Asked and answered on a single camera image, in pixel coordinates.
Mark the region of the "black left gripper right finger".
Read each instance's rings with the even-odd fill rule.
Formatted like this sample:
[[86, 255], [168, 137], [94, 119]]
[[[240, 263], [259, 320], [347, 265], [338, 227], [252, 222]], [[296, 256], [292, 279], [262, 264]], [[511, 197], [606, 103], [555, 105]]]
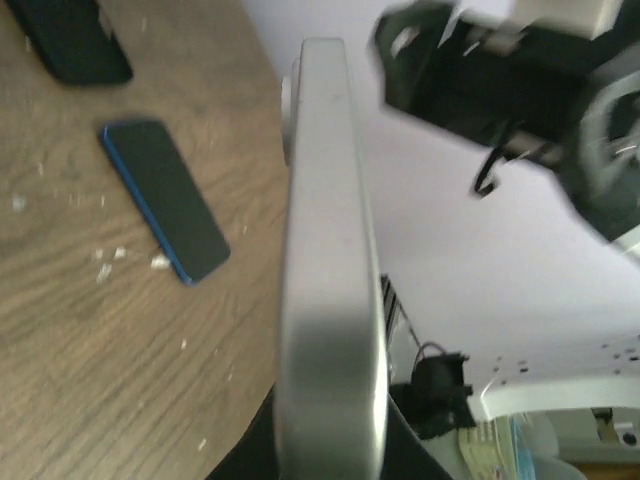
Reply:
[[388, 397], [383, 480], [452, 480], [426, 451], [391, 394]]

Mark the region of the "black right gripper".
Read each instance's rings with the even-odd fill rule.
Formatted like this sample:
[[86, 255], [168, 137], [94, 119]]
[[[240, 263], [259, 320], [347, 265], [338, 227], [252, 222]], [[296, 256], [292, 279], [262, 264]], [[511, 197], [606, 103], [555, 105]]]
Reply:
[[372, 43], [385, 103], [510, 157], [598, 164], [597, 61], [464, 56], [446, 45], [461, 14], [452, 1], [416, 1], [381, 15]]

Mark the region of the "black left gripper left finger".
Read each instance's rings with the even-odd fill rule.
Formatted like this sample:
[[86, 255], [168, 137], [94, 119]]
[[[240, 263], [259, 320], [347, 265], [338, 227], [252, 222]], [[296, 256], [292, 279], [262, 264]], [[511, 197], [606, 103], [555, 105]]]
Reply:
[[205, 477], [206, 480], [278, 480], [273, 420], [274, 388], [267, 393], [237, 444]]

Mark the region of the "white smartphone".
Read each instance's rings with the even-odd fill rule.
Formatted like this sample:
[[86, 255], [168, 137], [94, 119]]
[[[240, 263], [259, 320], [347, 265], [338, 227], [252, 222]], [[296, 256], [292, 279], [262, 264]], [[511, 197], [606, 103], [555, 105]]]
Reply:
[[376, 479], [385, 321], [344, 43], [309, 38], [281, 87], [289, 167], [274, 427], [286, 479]]

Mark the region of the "blue smartphone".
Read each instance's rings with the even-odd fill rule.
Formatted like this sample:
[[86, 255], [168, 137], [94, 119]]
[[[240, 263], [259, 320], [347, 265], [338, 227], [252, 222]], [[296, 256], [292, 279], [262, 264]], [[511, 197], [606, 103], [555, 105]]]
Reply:
[[183, 283], [202, 281], [229, 258], [227, 240], [163, 122], [112, 122], [99, 138]]

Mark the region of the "black phone case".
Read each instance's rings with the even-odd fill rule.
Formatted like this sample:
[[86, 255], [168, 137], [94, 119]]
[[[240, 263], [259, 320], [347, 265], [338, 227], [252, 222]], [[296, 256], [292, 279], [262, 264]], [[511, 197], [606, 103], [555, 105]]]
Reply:
[[14, 0], [7, 3], [46, 67], [69, 86], [129, 83], [134, 72], [98, 1]]

